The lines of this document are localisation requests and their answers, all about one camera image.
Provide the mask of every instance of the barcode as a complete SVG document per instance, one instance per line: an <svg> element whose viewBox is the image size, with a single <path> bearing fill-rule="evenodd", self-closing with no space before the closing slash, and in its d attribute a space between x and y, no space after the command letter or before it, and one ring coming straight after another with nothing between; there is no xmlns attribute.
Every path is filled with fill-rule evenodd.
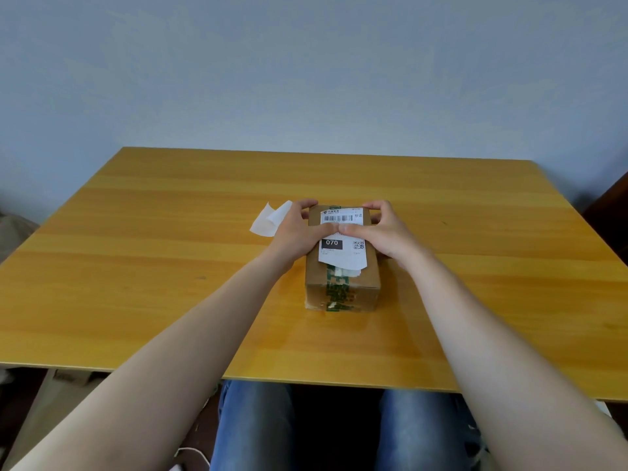
<svg viewBox="0 0 628 471"><path fill-rule="evenodd" d="M325 215L323 221L353 221L353 215Z"/></svg>

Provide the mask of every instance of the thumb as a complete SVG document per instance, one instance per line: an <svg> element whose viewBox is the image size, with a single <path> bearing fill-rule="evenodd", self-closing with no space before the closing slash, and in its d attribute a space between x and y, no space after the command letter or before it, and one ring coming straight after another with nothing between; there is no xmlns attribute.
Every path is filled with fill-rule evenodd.
<svg viewBox="0 0 628 471"><path fill-rule="evenodd" d="M322 225L310 227L317 241L326 236L333 235L338 231L338 223L323 223Z"/></svg>
<svg viewBox="0 0 628 471"><path fill-rule="evenodd" d="M362 238L363 240L368 239L368 235L369 235L369 229L370 227L368 226L362 226L362 225L352 225L349 223L342 223L339 226L339 231L343 234L343 235L347 235L347 236L353 236L356 238Z"/></svg>

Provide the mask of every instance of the blue jeans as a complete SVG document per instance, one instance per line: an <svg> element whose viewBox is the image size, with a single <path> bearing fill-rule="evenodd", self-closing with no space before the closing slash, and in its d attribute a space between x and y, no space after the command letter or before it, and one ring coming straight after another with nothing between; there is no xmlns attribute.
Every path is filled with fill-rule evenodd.
<svg viewBox="0 0 628 471"><path fill-rule="evenodd" d="M380 410L377 471L469 469L470 415L451 395L386 390ZM212 471L294 469L290 385L227 380L218 413ZM477 441L477 432L470 439Z"/></svg>

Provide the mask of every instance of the white label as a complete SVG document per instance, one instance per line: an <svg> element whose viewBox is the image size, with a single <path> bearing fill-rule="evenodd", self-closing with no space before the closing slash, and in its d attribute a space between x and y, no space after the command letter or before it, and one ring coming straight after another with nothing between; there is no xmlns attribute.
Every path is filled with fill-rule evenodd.
<svg viewBox="0 0 628 471"><path fill-rule="evenodd" d="M363 212L361 208L325 210L320 213L320 222L364 225ZM363 239L334 233L318 242L318 261L343 269L364 269L366 245Z"/></svg>

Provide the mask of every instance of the brown package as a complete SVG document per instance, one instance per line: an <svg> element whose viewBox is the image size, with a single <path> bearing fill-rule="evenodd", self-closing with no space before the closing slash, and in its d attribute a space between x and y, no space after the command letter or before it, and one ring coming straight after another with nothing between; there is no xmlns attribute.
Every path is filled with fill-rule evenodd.
<svg viewBox="0 0 628 471"><path fill-rule="evenodd" d="M320 224L320 213L349 206L316 205L310 208L310 226ZM364 224L371 224L364 208ZM366 241L366 268L360 276L335 276L335 266L318 261L318 243L305 260L305 307L318 311L372 311L381 289L379 266L373 245Z"/></svg>

